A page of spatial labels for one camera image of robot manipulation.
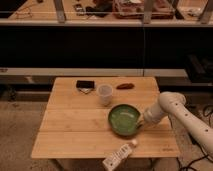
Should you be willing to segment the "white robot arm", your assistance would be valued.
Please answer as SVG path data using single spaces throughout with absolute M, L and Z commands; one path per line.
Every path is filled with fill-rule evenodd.
M 178 92 L 162 92 L 157 100 L 147 107 L 138 121 L 139 128 L 158 124 L 167 115 L 175 117 L 213 158 L 213 128 L 194 116 L 186 107 L 186 98 Z

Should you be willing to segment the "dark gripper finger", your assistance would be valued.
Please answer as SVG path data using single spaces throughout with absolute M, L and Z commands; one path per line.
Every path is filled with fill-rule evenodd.
M 144 121 L 139 121 L 139 122 L 137 122 L 137 124 L 136 124 L 136 128 L 139 129 L 139 128 L 141 128 L 143 125 L 144 125 Z

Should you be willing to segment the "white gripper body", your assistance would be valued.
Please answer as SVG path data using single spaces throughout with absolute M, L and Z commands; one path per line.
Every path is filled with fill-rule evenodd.
M 152 106 L 145 109 L 143 116 L 147 123 L 158 124 L 166 114 L 158 103 L 154 103 Z

